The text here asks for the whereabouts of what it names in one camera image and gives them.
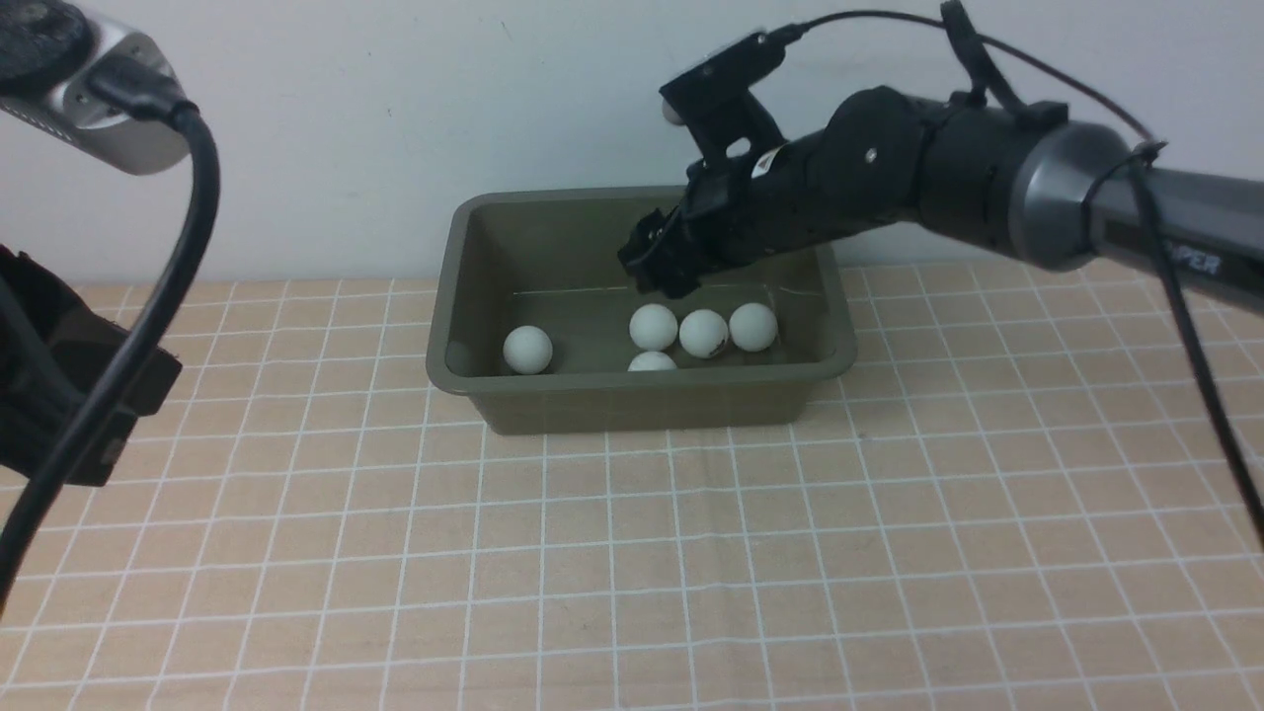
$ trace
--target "ping pong ball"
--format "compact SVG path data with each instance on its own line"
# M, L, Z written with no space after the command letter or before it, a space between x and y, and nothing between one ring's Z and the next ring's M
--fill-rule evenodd
M657 350L647 350L632 359L632 364L628 366L629 373L636 373L641 371L675 371L676 362L671 359L671 356L666 353L659 353Z
M699 309L680 323L680 345L694 358L714 358L728 344L728 324L710 309Z
M777 339L777 318L763 304L746 304L728 319L728 333L747 353L758 353Z
M518 326L504 339L502 353L513 372L533 376L552 361L552 342L549 340L549 334L536 326Z
M628 335L642 350L664 350L676 340L676 315L661 304L646 304L632 314Z

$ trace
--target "white wall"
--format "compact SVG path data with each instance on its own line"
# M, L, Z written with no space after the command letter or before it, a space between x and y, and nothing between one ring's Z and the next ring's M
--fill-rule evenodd
M756 27L867 3L789 0L88 0L154 35L221 147L207 277L437 272L453 209L501 190L672 183L694 149L657 87ZM887 8L937 13L934 0ZM976 24L1098 85L1170 138L1165 164L1264 178L1259 0L967 0ZM1014 68L1028 99L1069 97ZM964 81L930 30L853 23L758 89L789 135L876 83ZM1081 118L1101 119L1085 101ZM0 120L0 242L71 278L149 278L187 164L131 178ZM914 229L848 259L962 254Z

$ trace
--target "black cable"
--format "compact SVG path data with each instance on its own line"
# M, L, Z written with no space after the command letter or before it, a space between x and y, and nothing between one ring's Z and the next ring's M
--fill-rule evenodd
M4 606L35 531L70 472L75 471L83 453L100 436L109 415L158 348L193 283L210 243L220 201L220 162L215 140L197 108L187 101L174 105L166 123L185 137L192 156L193 189L185 226L131 333L119 347L83 405L64 426L48 458L27 483L5 521L4 531L0 533L0 616L4 615Z
M823 15L814 20L800 23L794 27L796 27L801 32L808 32L823 24L837 23L841 20L875 19L875 18L913 23L924 27L933 27L935 29L947 29L943 22L937 20L934 18L914 15L913 13L899 13L894 10L848 10L844 13L833 13L829 15ZM1154 140L1154 134L1150 132L1150 129L1146 128L1145 124L1140 121L1140 119L1130 114L1110 96L1106 96L1101 91L1097 91L1096 89L1063 72L1062 70L1058 70L1057 67L1053 67L1040 59L1036 59L1031 54L1028 54L1026 52L1019 49L1018 47L1014 47L1007 42L1002 42L1000 39L996 39L995 37L988 37L982 33L980 33L978 38L983 40L983 44L1000 49L1001 52L1009 54L1010 57L1014 57L1015 59L1019 59L1020 62L1029 65L1033 68L1044 72L1045 75L1049 75L1050 77L1060 81L1062 83L1069 86L1071 89L1074 89L1076 91L1101 104L1107 111L1119 118L1119 120L1127 124L1127 128L1133 129L1138 135L1141 137L1143 140L1145 142Z
M1136 213L1140 218L1141 232L1145 233L1150 243L1150 258L1154 262L1154 273L1163 282L1163 291L1168 297L1172 319L1176 321L1181 343L1184 345L1186 356L1189 358L1189 369L1193 371L1193 380L1198 386L1198 393L1202 396L1202 404L1207 409L1207 419L1211 420L1211 429L1215 430L1216 439L1220 442L1220 449L1225 453L1225 462L1229 464L1229 472L1234 477L1234 483L1237 485L1237 493L1246 505L1246 514L1255 526L1255 534L1259 536L1260 544L1264 545L1264 502L1260 501L1259 490L1255 488L1250 469L1246 467L1246 459L1243 457L1243 449L1237 444L1234 428L1230 425L1229 415L1225 412L1225 405L1220 399L1220 390L1216 387L1216 378L1211 372L1211 363L1207 362L1207 354L1203 352L1202 342L1198 338L1198 329L1194 328L1193 318L1189 315L1189 305L1186 304L1184 294L1181 291L1181 280L1177 276L1176 266L1172 263L1167 247L1163 244L1163 238L1159 235L1162 215L1159 214L1158 201L1155 201L1154 194L1150 191L1146 181L1149 166L1144 157L1136 156L1127 162L1126 170L1127 181L1133 186L1133 197L1136 201Z
M863 18L890 19L933 27L943 30L947 29L944 23L940 20L891 10L848 10L823 15L811 22L790 27L794 28L796 35L801 35L803 33L823 24ZM1145 233L1150 243L1150 256L1154 262L1154 271L1155 275L1158 275L1159 281L1163 283L1163 291L1168 299L1168 307L1172 311L1172 319L1176 323L1177 333L1181 335L1181 343L1184 345L1186 357L1189 359L1189 369L1193 372L1194 383L1198 386L1198 393L1202 396L1203 406L1207 410L1207 419L1211 421L1211 428L1215 430L1216 439L1220 442L1220 449L1225 454L1225 462L1229 464L1229 471L1234 477L1234 483L1237 486L1237 493L1243 497L1243 502L1246 505L1246 512L1250 516L1251 524L1255 526L1255 535L1259 538L1260 545L1264 547L1264 502L1260 501L1259 490L1255 487L1255 481L1251 479L1246 459L1243 457L1241 447L1237 444L1237 438L1234 435L1229 415L1225 412L1225 405L1221 401L1220 391L1216 387L1216 378L1211 372L1211 364L1207 362L1207 354L1202 349L1198 330L1194 328L1193 318L1189 315L1189 306L1186 304L1184 295L1182 294L1181 280L1177 276L1176 266L1172 263L1160 235L1159 225L1162 224L1162 215L1159 213L1158 202L1155 201L1154 194L1150 191L1149 183L1146 182L1149 162L1157 156L1158 149L1162 148L1163 144L1155 139L1154 133L1150 132L1145 124L1101 91L1097 91L1076 77L1052 67L1050 65L1036 59L1026 52L1001 42L1000 39L995 39L986 34L980 34L980 38L983 44L1000 49L1001 52L1049 75L1050 77L1101 104L1107 111L1117 116L1141 137L1144 149L1139 151L1139 153L1134 156L1126 166L1127 178L1133 186L1134 199L1136 200L1136 210L1140 216L1141 230Z

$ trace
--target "grid mat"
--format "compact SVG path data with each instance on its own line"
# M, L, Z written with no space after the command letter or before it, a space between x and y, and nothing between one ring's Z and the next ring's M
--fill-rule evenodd
M511 439L427 387L434 282L200 285L37 539L0 707L1261 711L1264 558L1158 285L844 285L860 361L793 426ZM1264 321L1192 304L1258 457Z

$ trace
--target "plastic tray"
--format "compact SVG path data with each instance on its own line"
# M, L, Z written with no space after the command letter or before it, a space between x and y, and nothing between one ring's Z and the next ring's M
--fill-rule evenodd
M512 192L456 210L444 257L427 369L435 387L469 397L498 434L767 425L794 421L813 387L856 361L856 334L828 248L782 254L704 282L680 301L640 295L616 252L632 225L670 209L679 187ZM669 353L680 369L628 373L638 349L628 320L660 302L683 319L726 319L748 301L777 315L763 353L729 345L710 361ZM532 324L554 342L545 373L518 376L504 337Z

